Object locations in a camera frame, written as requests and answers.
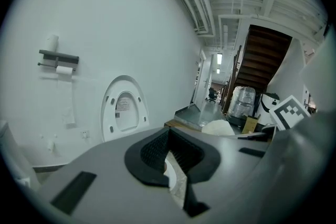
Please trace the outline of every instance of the plastic-wrapped object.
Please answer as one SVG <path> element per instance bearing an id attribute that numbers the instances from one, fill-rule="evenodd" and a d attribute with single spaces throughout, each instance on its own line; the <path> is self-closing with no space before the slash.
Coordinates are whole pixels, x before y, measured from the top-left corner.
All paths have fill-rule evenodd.
<path id="1" fill-rule="evenodd" d="M 226 116 L 227 119 L 229 120 L 231 117 L 242 118 L 243 114 L 252 116 L 255 97 L 255 89 L 237 86 L 233 91 L 231 104 Z"/>

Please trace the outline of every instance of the staircase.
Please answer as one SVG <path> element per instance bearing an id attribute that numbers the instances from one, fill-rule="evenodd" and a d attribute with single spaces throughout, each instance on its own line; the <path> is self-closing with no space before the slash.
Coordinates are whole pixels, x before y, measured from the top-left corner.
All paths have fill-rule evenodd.
<path id="1" fill-rule="evenodd" d="M 251 25 L 234 87 L 250 86 L 257 93 L 265 91 L 280 67 L 291 40 L 283 33 Z"/>

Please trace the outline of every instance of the door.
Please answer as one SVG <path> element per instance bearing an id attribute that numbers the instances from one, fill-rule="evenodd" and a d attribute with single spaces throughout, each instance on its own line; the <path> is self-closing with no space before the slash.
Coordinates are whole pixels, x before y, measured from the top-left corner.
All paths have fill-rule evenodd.
<path id="1" fill-rule="evenodd" d="M 198 89 L 196 93 L 196 98 L 195 98 L 195 105 L 196 107 L 201 110 L 202 105 L 205 99 L 205 95 L 207 93 L 207 89 L 209 86 L 210 82 L 210 76 L 212 72 L 212 62 L 214 59 L 214 55 L 211 55 L 211 57 L 207 58 L 203 62 L 203 68 L 202 68 L 202 73 L 200 74 L 200 77 L 198 78 Z"/>

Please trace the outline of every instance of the spare toilet paper roll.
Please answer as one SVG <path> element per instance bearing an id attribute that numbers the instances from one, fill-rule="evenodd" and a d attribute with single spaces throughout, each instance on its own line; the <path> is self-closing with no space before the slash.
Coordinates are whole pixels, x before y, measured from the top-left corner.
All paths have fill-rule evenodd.
<path id="1" fill-rule="evenodd" d="M 55 52 L 57 49 L 57 45 L 58 45 L 58 36 L 51 35 L 46 41 L 45 50 Z"/>
<path id="2" fill-rule="evenodd" d="M 58 106 L 62 123 L 73 124 L 75 123 L 75 117 L 72 103 L 72 68 L 58 66 L 56 73 L 58 74 Z"/>

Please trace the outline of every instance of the white round object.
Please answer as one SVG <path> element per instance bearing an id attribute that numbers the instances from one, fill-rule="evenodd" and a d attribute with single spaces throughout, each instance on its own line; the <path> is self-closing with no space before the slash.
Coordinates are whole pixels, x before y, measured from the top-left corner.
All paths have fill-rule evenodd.
<path id="1" fill-rule="evenodd" d="M 167 165 L 167 170 L 164 172 L 164 175 L 169 178 L 169 190 L 172 190 L 175 187 L 177 181 L 176 172 L 167 159 L 165 159 L 164 162 Z"/>

